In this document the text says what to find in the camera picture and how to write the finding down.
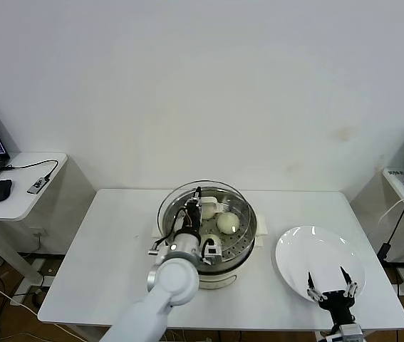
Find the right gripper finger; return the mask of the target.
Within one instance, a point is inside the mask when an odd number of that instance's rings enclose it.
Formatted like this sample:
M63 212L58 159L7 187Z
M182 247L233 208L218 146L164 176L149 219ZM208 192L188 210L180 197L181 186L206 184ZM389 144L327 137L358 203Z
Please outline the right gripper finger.
M310 272L308 272L308 288L306 292L308 296L315 302L322 302L326 300L326 296L316 289Z
M358 290L358 283L356 281L352 280L350 274L342 266L340 267L340 269L341 269L343 278L346 282L346 290L344 291L343 296L344 297L354 297Z

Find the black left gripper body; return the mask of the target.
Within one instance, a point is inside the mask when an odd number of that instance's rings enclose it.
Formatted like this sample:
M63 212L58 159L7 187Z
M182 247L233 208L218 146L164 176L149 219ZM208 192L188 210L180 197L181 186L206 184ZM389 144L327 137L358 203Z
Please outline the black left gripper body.
M182 228L190 233L200 232L202 224L202 205L198 199L189 199L185 205L185 218Z

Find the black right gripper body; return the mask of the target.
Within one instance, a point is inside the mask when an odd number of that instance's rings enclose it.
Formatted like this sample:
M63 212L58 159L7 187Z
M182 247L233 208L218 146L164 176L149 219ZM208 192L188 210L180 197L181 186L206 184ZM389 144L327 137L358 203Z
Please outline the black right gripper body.
M344 290L323 293L319 307L330 313L334 325L345 325L354 322L350 308L354 305L354 298L345 295Z

